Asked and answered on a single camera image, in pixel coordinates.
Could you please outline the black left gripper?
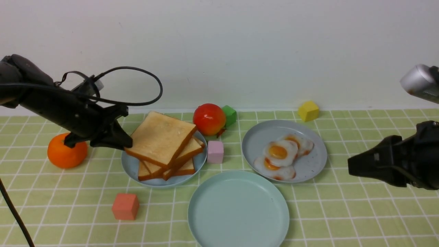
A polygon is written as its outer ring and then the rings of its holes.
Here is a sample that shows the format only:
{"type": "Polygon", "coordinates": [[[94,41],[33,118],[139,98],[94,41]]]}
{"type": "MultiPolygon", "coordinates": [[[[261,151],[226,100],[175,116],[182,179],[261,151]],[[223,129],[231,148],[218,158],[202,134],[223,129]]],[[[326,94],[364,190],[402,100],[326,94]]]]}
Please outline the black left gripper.
{"type": "Polygon", "coordinates": [[[128,115],[122,105],[102,107],[77,96],[45,90],[29,90],[21,106],[70,131],[64,145],[90,142],[91,147],[124,150],[133,146],[133,139],[120,126],[117,119],[128,115]]]}

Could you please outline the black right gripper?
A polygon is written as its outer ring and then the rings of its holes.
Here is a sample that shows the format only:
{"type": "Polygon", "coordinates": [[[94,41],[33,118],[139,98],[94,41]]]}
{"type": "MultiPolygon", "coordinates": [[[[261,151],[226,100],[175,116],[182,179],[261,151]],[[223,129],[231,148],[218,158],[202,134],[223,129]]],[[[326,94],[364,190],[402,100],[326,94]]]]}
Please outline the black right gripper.
{"type": "Polygon", "coordinates": [[[403,141],[401,136],[387,136],[370,150],[348,158],[348,173],[395,187],[438,190],[438,130],[437,121],[424,121],[403,141]]]}

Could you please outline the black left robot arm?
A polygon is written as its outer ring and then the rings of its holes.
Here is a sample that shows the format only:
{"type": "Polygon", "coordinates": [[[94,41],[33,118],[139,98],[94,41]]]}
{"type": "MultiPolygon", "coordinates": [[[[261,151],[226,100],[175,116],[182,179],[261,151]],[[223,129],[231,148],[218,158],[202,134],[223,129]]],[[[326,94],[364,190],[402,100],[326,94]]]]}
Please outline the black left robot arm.
{"type": "Polygon", "coordinates": [[[69,133],[62,144],[69,148],[80,142],[116,150],[133,145],[133,139],[118,122],[120,117],[128,115],[126,106],[102,107],[80,89],[63,89],[20,55],[13,54],[1,60],[1,106],[22,106],[66,129],[69,133]]]}

